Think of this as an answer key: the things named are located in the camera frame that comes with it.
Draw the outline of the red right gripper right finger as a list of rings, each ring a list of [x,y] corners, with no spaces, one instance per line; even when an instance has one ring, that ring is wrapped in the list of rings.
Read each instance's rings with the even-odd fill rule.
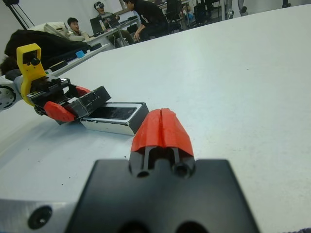
[[[195,170],[195,159],[190,137],[176,113],[163,108],[161,113],[161,136],[165,158],[170,161],[174,175],[189,178]]]

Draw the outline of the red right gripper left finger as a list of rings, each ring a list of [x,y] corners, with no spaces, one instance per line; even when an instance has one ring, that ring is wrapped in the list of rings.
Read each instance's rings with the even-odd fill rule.
[[[129,169],[134,177],[148,176],[155,167],[155,151],[162,145],[160,117],[160,109],[149,112],[133,138]]]

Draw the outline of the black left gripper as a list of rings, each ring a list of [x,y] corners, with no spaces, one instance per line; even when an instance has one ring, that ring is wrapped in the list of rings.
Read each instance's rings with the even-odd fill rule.
[[[73,122],[76,116],[66,109],[68,101],[90,93],[90,90],[70,83],[68,78],[45,76],[32,81],[27,95],[39,115],[47,115],[61,123]]]

